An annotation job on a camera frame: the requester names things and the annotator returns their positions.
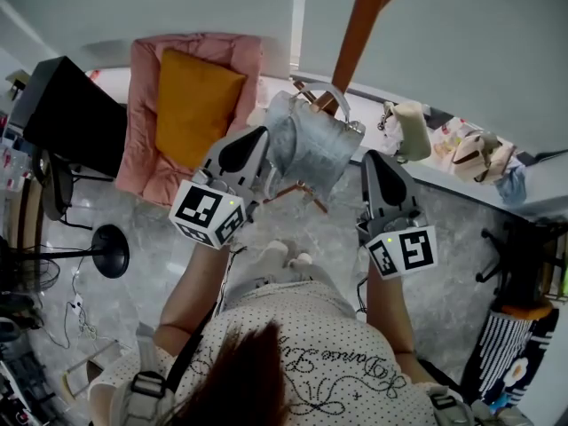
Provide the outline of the cardboard box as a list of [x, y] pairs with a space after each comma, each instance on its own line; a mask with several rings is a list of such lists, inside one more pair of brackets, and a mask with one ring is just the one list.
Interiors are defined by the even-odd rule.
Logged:
[[5, 77], [5, 80], [10, 84], [10, 89], [7, 92], [10, 101], [14, 101], [25, 90], [29, 78], [30, 75], [23, 69], [16, 70]]

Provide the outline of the beige bag on ledge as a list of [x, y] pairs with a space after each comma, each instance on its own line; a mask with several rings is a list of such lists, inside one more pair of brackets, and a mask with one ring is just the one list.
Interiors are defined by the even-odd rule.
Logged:
[[383, 116], [377, 123], [378, 151], [395, 157], [399, 163], [418, 162], [431, 155], [431, 144], [422, 104], [407, 101], [383, 103]]

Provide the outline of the mustard yellow cushion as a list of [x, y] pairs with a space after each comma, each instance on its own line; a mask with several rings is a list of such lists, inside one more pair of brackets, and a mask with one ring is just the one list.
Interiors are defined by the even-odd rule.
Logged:
[[246, 76], [181, 51], [162, 54], [155, 144], [195, 169], [225, 135]]

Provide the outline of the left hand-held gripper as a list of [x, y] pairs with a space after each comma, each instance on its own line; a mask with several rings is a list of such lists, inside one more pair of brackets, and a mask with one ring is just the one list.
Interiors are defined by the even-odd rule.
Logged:
[[269, 146], [265, 126], [247, 127], [215, 142], [191, 179], [181, 182], [170, 222], [186, 237], [221, 249], [258, 206], [256, 183]]

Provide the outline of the black cabinet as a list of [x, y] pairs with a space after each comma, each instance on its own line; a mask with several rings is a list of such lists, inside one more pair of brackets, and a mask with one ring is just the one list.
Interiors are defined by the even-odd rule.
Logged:
[[13, 117], [23, 138], [103, 175], [116, 178], [124, 151], [127, 109], [66, 56], [39, 62]]

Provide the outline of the person's legs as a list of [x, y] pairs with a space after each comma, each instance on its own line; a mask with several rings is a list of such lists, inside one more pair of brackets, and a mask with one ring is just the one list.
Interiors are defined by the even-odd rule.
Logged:
[[309, 302], [328, 302], [341, 316], [356, 317], [353, 307], [327, 272], [316, 265], [309, 254], [297, 253], [289, 241], [271, 241], [255, 262], [234, 275], [230, 274], [225, 283], [221, 309], [233, 308], [245, 296], [264, 287], [275, 287], [282, 293], [298, 287], [299, 293], [307, 296]]

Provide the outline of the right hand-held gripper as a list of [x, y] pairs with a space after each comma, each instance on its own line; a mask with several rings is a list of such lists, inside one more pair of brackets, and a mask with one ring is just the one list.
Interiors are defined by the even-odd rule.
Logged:
[[[398, 161], [375, 150], [362, 159], [363, 199], [370, 214], [417, 206], [414, 179]], [[372, 219], [368, 212], [357, 222], [363, 247], [383, 280], [420, 272], [438, 265], [434, 225], [422, 208]]]

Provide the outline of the silver grey handbag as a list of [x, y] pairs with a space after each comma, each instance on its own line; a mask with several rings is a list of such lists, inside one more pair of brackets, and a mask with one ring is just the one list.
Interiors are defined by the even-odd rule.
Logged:
[[350, 118], [350, 106], [331, 83], [309, 83], [307, 91], [324, 91], [343, 112], [338, 120], [311, 102], [279, 91], [268, 106], [264, 126], [269, 133], [266, 160], [270, 170], [264, 195], [273, 199], [288, 184], [303, 182], [315, 198], [326, 200], [360, 146], [366, 127]]

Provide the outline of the white printed pouch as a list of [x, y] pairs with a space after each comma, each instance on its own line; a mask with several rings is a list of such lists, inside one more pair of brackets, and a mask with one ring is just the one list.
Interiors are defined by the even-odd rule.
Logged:
[[455, 130], [443, 125], [433, 132], [431, 141], [434, 154], [443, 159], [457, 148], [462, 138]]

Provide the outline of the pink padded chair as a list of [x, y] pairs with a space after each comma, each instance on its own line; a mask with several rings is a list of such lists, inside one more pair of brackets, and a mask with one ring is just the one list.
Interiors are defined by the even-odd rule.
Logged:
[[193, 170], [182, 166], [156, 146], [159, 76], [162, 54], [181, 51], [196, 58], [227, 67], [246, 76], [236, 103], [229, 133], [247, 127], [256, 106], [262, 63], [262, 41], [254, 35], [193, 33], [156, 35], [133, 41], [130, 48], [128, 123], [116, 187], [145, 201], [170, 207], [179, 184]]

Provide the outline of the person's right forearm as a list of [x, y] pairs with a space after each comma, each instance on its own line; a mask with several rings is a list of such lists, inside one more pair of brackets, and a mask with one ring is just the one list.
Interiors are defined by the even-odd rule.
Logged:
[[395, 354], [414, 352], [401, 278], [383, 280], [373, 266], [367, 275], [367, 324], [383, 334]]

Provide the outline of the black folding chair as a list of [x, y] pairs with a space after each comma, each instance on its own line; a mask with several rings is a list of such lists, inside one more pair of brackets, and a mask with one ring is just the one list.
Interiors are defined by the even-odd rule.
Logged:
[[72, 207], [75, 183], [90, 177], [73, 173], [67, 162], [38, 146], [34, 148], [32, 154], [32, 170], [35, 179], [42, 187], [41, 200], [44, 214], [51, 221], [91, 231], [91, 226], [72, 224], [67, 220], [67, 211]]

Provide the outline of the black office chair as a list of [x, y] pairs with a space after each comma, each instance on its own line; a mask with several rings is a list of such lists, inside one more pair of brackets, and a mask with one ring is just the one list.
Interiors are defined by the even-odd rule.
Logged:
[[498, 261], [488, 272], [478, 272], [475, 281], [486, 283], [498, 275], [499, 285], [494, 290], [498, 305], [534, 306], [544, 297], [540, 289], [543, 265], [566, 267], [562, 258], [547, 250], [547, 245], [568, 236], [568, 223], [506, 223], [504, 229], [507, 235], [503, 240], [485, 228], [481, 231], [481, 237], [496, 250]]

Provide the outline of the brown wooden coat rack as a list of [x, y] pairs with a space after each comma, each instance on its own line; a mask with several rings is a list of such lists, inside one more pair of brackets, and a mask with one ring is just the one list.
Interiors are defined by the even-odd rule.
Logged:
[[[355, 0], [332, 80], [329, 82], [343, 92], [343, 94], [347, 91], [380, 11], [390, 1], [391, 0]], [[314, 106], [329, 115], [334, 116], [338, 120], [343, 119], [343, 112], [336, 101], [332, 99], [330, 93], [324, 91], [307, 91], [304, 88], [306, 85], [295, 93], [290, 94], [299, 93], [301, 98], [308, 100]], [[273, 199], [266, 198], [264, 195], [264, 182], [269, 170], [270, 164], [266, 160], [263, 164], [263, 182], [259, 187], [263, 193], [264, 202], [274, 201], [284, 194], [299, 189], [304, 192], [305, 201], [314, 201], [318, 205], [323, 203], [323, 200], [315, 198], [312, 191], [301, 181], [284, 185]]]

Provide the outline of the orange cushion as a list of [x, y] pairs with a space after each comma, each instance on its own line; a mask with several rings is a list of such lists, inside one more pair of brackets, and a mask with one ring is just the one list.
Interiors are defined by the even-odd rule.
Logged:
[[503, 305], [501, 312], [519, 320], [541, 320], [546, 318], [553, 310], [550, 304], [532, 308], [524, 308], [513, 305]]

